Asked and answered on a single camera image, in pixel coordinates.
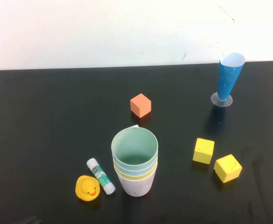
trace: rubber duck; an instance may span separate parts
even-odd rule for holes
[[[92,201],[100,194],[99,181],[91,176],[80,176],[76,181],[75,193],[83,201]]]

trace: glue stick label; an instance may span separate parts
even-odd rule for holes
[[[95,166],[92,169],[92,173],[94,174],[94,176],[96,177],[96,179],[99,181],[100,185],[102,187],[104,187],[107,183],[110,183],[109,178],[107,177],[107,175],[103,172],[103,170],[101,169],[101,167]]]

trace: clear plastic stand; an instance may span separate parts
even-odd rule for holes
[[[219,98],[219,95],[217,94],[217,92],[215,92],[214,94],[211,95],[211,102],[216,106],[226,107],[232,104],[233,99],[232,96],[229,95],[226,100],[223,100]]]

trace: white wall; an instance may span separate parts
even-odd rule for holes
[[[225,51],[273,60],[273,0],[0,0],[0,69],[213,63]]]

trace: yellow cup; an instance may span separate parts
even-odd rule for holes
[[[147,173],[143,174],[143,175],[139,175],[139,176],[131,176],[131,175],[127,175],[123,172],[121,172],[118,167],[116,166],[115,162],[114,162],[114,168],[115,168],[115,171],[117,172],[118,175],[122,176],[123,178],[127,179],[127,180],[131,180],[131,181],[139,181],[139,180],[142,180],[142,179],[145,179],[147,178],[148,176],[150,176],[157,168],[157,160],[156,160],[156,163],[155,165],[153,166],[153,168],[148,171]]]

